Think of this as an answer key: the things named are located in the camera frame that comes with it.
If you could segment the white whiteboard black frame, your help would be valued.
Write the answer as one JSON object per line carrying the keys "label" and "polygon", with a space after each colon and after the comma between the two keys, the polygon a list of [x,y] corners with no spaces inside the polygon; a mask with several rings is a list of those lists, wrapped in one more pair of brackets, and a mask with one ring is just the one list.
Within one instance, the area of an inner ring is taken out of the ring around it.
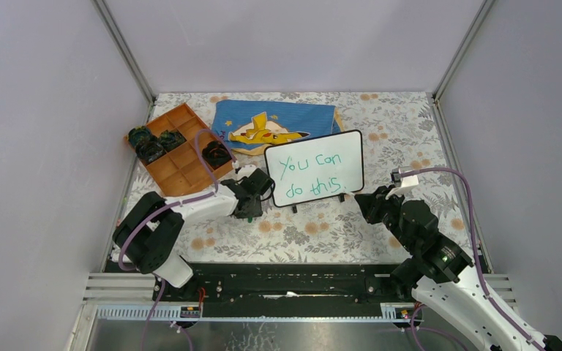
{"label": "white whiteboard black frame", "polygon": [[363,135],[357,129],[272,146],[264,159],[275,184],[272,202],[278,208],[364,188]]}

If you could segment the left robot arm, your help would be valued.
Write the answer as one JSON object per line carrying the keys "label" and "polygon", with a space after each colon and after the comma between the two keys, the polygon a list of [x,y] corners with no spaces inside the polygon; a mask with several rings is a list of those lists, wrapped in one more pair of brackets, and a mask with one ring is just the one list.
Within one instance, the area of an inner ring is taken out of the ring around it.
{"label": "left robot arm", "polygon": [[248,165],[206,191],[181,197],[148,192],[113,233],[118,266],[155,275],[170,285],[179,300],[187,301],[197,293],[198,282],[191,265],[173,250],[180,232],[206,220],[262,216],[262,202],[273,191],[274,180],[259,167]]}

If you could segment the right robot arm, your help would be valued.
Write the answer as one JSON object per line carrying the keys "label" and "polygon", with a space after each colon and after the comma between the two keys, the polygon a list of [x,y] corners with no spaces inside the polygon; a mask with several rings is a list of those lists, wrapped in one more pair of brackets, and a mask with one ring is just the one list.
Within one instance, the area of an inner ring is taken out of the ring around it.
{"label": "right robot arm", "polygon": [[366,222],[382,224],[410,257],[392,273],[392,295],[415,299],[453,325],[479,350],[562,350],[562,341],[525,322],[479,274],[481,268],[438,229],[423,200],[381,186],[355,200]]}

